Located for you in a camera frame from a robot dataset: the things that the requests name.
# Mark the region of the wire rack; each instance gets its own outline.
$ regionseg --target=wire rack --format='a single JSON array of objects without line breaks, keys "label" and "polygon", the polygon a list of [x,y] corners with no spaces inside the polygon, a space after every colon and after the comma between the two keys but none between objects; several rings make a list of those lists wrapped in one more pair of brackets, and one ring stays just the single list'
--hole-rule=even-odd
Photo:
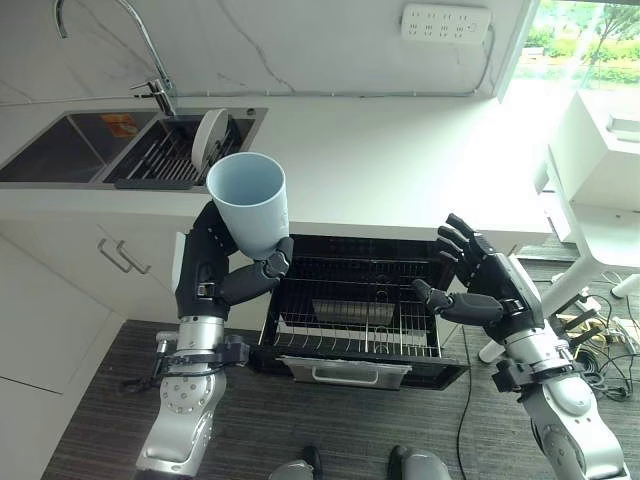
[{"label": "wire rack", "polygon": [[428,271],[428,262],[296,258],[270,312],[273,345],[440,357],[434,318],[411,287]]},{"label": "wire rack", "polygon": [[224,139],[216,142],[207,159],[208,165],[199,172],[191,163],[191,148],[198,125],[198,121],[159,122],[145,137],[144,150],[123,160],[126,171],[119,172],[118,178],[191,180],[202,184],[208,167],[219,158],[238,151],[242,135],[230,120]]}]

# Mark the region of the gray carpet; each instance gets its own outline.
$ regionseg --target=gray carpet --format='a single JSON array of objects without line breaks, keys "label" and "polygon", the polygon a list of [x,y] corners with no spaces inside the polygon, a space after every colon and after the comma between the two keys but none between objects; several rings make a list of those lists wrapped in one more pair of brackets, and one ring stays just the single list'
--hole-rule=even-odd
[{"label": "gray carpet", "polygon": [[[549,285],[551,275],[568,264],[528,261],[527,270]],[[594,284],[607,294],[609,285]],[[633,297],[636,318],[640,318]],[[628,317],[626,303],[614,311]],[[121,380],[148,374],[154,335],[166,324],[128,321],[120,331],[43,476],[47,480],[128,479],[158,409],[157,390],[119,396]],[[466,328],[472,355],[472,401],[462,430],[462,461],[469,480],[552,479],[546,459],[529,430],[517,395],[496,392],[495,367],[476,360],[486,343],[482,331]],[[255,336],[248,334],[247,340]],[[460,331],[445,355],[464,360]],[[635,368],[637,378],[640,370]],[[387,455],[398,443],[437,453],[455,480],[462,479],[456,459],[456,430],[466,401],[468,375],[443,392],[399,392],[295,384],[288,378],[228,368],[228,388],[215,416],[198,478],[266,479],[277,465],[292,460],[313,443],[325,464],[327,480],[384,479]],[[600,412],[620,440],[634,478],[640,478],[640,395],[626,403],[599,402]]]}]

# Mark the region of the plastic cup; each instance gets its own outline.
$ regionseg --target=plastic cup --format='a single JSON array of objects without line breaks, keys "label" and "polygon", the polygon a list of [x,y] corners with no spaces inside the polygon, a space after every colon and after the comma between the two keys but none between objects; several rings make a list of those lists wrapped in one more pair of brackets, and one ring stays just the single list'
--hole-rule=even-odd
[{"label": "plastic cup", "polygon": [[271,157],[254,152],[224,157],[209,170],[207,189],[247,257],[264,260],[289,236],[284,170]]}]

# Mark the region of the stainless steel sink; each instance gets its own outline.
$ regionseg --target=stainless steel sink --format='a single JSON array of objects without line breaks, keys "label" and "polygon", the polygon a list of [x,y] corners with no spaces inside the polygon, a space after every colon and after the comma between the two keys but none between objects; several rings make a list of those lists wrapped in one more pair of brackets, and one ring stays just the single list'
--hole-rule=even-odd
[{"label": "stainless steel sink", "polygon": [[167,117],[151,110],[74,112],[60,117],[0,169],[0,188],[190,189],[217,159],[249,149],[266,108],[229,108],[224,141],[203,171],[191,164],[208,109]]},{"label": "stainless steel sink", "polygon": [[217,143],[214,154],[202,171],[192,165],[191,149],[206,110],[182,112],[175,117],[159,116],[94,181],[127,189],[186,189],[202,185],[213,162],[248,150],[267,109],[229,108],[227,111],[226,135]]},{"label": "stainless steel sink", "polygon": [[0,170],[0,182],[89,183],[158,112],[79,112],[59,118]]}]

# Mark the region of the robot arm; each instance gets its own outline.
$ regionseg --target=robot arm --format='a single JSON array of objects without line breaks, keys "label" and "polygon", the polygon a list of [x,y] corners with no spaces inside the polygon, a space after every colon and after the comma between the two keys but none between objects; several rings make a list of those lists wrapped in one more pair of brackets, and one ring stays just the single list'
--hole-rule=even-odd
[{"label": "robot arm", "polygon": [[[213,413],[226,389],[224,366],[244,364],[249,347],[224,338],[231,306],[278,285],[291,263],[293,240],[280,240],[266,260],[229,273],[238,250],[213,202],[192,230],[178,234],[173,288],[179,331],[160,332],[154,372],[161,377],[160,411],[138,456],[136,479],[177,480],[196,475],[213,432]],[[168,344],[176,350],[167,355]]]},{"label": "robot arm", "polygon": [[505,346],[507,358],[493,380],[499,391],[521,394],[518,401],[558,479],[631,480],[618,440],[600,418],[567,342],[544,320],[526,272],[455,215],[447,223],[438,230],[440,255],[469,293],[449,295],[416,280],[418,296],[432,312],[481,326]]}]

